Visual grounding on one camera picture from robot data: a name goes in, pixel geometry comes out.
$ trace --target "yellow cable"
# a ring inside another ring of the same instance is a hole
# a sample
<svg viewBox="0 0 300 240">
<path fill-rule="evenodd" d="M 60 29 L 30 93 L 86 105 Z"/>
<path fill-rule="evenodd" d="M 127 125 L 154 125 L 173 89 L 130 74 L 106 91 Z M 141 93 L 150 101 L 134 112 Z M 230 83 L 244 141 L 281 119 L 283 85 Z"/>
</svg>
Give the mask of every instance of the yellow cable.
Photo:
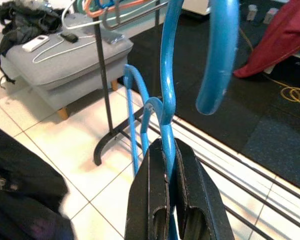
<svg viewBox="0 0 300 240">
<path fill-rule="evenodd" d="M 241 27 L 239 28 L 240 34 L 241 36 L 244 38 L 244 40 L 246 41 L 246 43 L 249 45 L 251 52 L 254 50 L 254 47 L 251 43 L 251 41 L 249 40 L 249 38 L 247 37 L 247 35 L 245 34 L 245 32 L 241 29 Z M 280 81 L 276 81 L 270 77 L 268 77 L 267 75 L 264 74 L 264 76 L 275 82 L 276 84 L 279 84 L 281 86 L 283 86 L 284 88 L 281 89 L 281 96 L 290 101 L 290 102 L 295 102 L 295 103 L 300 103 L 300 87 L 295 87 L 295 86 L 289 86 L 287 84 L 284 84 L 283 82 Z"/>
</svg>

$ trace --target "wooden leg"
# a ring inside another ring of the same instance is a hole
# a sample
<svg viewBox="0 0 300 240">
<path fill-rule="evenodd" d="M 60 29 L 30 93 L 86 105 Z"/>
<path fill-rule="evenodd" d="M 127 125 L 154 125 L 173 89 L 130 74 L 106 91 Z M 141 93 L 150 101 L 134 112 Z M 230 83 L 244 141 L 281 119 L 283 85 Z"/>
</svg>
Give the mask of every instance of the wooden leg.
<svg viewBox="0 0 300 240">
<path fill-rule="evenodd" d="M 113 80 L 112 82 L 111 82 L 111 87 L 112 87 L 112 90 L 113 91 L 117 91 L 118 90 L 118 80 L 116 79 L 116 80 Z"/>
<path fill-rule="evenodd" d="M 67 120 L 69 118 L 66 107 L 61 108 L 57 113 L 62 120 Z"/>
</svg>

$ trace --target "red cloth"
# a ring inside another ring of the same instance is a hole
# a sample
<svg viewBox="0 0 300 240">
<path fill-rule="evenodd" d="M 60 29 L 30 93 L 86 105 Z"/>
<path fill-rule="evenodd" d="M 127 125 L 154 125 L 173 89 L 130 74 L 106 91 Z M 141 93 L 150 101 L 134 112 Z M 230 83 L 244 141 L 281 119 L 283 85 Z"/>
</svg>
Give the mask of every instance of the red cloth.
<svg viewBox="0 0 300 240">
<path fill-rule="evenodd" d="M 290 0 L 274 16 L 247 64 L 234 71 L 245 78 L 275 65 L 300 50 L 300 0 Z"/>
</svg>

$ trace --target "orange hanger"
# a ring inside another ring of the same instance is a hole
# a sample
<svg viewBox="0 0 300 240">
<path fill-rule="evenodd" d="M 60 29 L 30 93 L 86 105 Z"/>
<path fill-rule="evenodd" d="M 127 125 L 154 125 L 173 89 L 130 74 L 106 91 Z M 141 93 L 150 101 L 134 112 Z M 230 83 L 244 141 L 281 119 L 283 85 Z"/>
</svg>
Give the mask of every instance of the orange hanger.
<svg viewBox="0 0 300 240">
<path fill-rule="evenodd" d="M 90 10 L 90 4 L 91 4 L 91 1 L 92 0 L 86 0 L 85 4 L 84 4 L 84 10 L 86 12 L 86 14 L 91 17 L 91 18 L 96 18 L 96 17 L 99 17 L 103 14 L 104 10 L 103 9 L 99 9 L 98 11 L 91 11 Z M 140 5 L 140 4 L 144 4 L 146 2 L 148 2 L 149 0 L 135 0 L 135 1 L 132 1 L 132 2 L 129 2 L 129 3 L 126 3 L 126 4 L 122 4 L 120 6 L 120 9 L 128 9 L 128 8 L 131 8 L 133 6 L 136 6 L 136 5 Z M 108 8 L 108 12 L 113 12 L 115 10 L 115 6 L 111 6 Z"/>
</svg>

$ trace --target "white hanger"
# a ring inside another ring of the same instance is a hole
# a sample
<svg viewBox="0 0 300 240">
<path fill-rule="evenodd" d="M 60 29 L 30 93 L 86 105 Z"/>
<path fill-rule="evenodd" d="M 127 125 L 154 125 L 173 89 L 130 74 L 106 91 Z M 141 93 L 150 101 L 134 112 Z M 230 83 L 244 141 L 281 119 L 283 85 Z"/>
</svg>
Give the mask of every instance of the white hanger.
<svg viewBox="0 0 300 240">
<path fill-rule="evenodd" d="M 88 22 L 88 23 L 84 23 L 84 24 L 75 25 L 75 26 L 68 26 L 68 25 L 66 25 L 66 22 L 65 22 L 66 14 L 67 14 L 68 10 L 72 7 L 72 5 L 75 3 L 75 1 L 76 0 L 72 0 L 71 3 L 69 4 L 69 6 L 67 6 L 64 9 L 64 11 L 62 12 L 62 15 L 61 15 L 62 26 L 64 26 L 68 30 L 73 30 L 73 29 L 84 28 L 84 27 L 88 27 L 88 26 L 97 25 L 97 24 L 102 23 L 102 20 L 98 20 L 98 21 L 92 21 L 92 22 Z M 151 4 L 153 4 L 153 3 L 157 2 L 157 1 L 158 0 L 152 0 L 152 1 L 150 1 L 150 2 L 148 2 L 146 4 L 144 4 L 144 5 L 140 6 L 139 8 L 137 8 L 135 10 L 132 10 L 132 11 L 130 11 L 128 13 L 124 13 L 124 14 L 120 15 L 120 17 L 121 18 L 127 17 L 127 16 L 129 16 L 129 15 L 131 15 L 131 14 L 139 11 L 140 9 L 143 9 L 143 8 L 149 6 L 149 5 L 151 5 Z M 108 18 L 107 20 L 109 21 L 109 20 L 115 20 L 115 19 L 116 19 L 116 17 L 113 16 L 113 17 Z"/>
</svg>

